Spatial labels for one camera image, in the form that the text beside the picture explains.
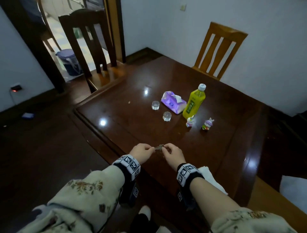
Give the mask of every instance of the wooden table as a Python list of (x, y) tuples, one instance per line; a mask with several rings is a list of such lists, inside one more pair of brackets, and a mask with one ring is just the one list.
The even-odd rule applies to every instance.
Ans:
[[(171, 90), (188, 101), (200, 83), (207, 86), (206, 99), (192, 128), (186, 127), (182, 114), (173, 112), (171, 121), (164, 122), (163, 113), (170, 110), (162, 103), (158, 110), (151, 109), (152, 101), (160, 101), (165, 91)], [(265, 110), (263, 103), (238, 90), (170, 58), (160, 57), (95, 92), (79, 103), (74, 112), (99, 138), (100, 141), (89, 140), (89, 143), (109, 163), (128, 154), (138, 143), (151, 146), (173, 143), (182, 149), (188, 163), (208, 166), (229, 196), (246, 206), (266, 133)], [(201, 130), (210, 117), (215, 120), (211, 129)], [(153, 154), (142, 168), (140, 183), (157, 185), (151, 192), (167, 195), (168, 202), (176, 204), (176, 173), (163, 155)], [(159, 212), (166, 211), (161, 205), (158, 208), (164, 208)], [(199, 224), (194, 224), (195, 229), (201, 228)]]

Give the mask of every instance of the white bottle cap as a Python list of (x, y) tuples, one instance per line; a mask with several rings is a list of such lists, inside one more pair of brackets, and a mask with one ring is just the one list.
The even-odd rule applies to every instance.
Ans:
[(200, 91), (204, 91), (206, 89), (206, 85), (201, 83), (199, 86), (198, 86), (198, 90)]

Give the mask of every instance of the plastic bottle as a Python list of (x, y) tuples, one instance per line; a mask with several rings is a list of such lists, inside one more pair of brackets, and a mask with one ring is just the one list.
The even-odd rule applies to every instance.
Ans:
[(206, 85), (201, 83), (198, 86), (197, 90), (191, 92), (188, 104), (182, 113), (185, 119), (188, 119), (189, 117), (197, 113), (199, 106), (201, 105), (203, 100), (206, 98), (206, 95), (204, 92), (205, 89), (206, 89)]

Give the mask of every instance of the blue trash bin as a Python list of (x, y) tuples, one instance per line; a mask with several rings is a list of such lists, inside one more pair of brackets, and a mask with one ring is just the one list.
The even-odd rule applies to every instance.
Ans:
[(67, 73), (70, 76), (77, 76), (83, 73), (80, 64), (75, 56), (72, 49), (63, 49), (56, 53), (56, 55), (61, 59)]

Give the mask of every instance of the dark floor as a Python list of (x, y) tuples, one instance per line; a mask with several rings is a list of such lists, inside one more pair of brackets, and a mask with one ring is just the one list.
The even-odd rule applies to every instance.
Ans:
[[(134, 64), (150, 60), (144, 58)], [(74, 104), (89, 94), (86, 81), (74, 79), (56, 100), (33, 108), (33, 120), (18, 119), (0, 129), (1, 232), (16, 232), (34, 207), (46, 203), (70, 179), (83, 178), (90, 169), (102, 170), (108, 165), (68, 116)], [(258, 171), (258, 176), (276, 190), (281, 175), (307, 178), (306, 149), (280, 129), (281, 117), (282, 114), (271, 111)], [(133, 209), (119, 208), (104, 232), (128, 232), (129, 223), (142, 205), (140, 196)], [(153, 213), (153, 218), (178, 232), (157, 214)]]

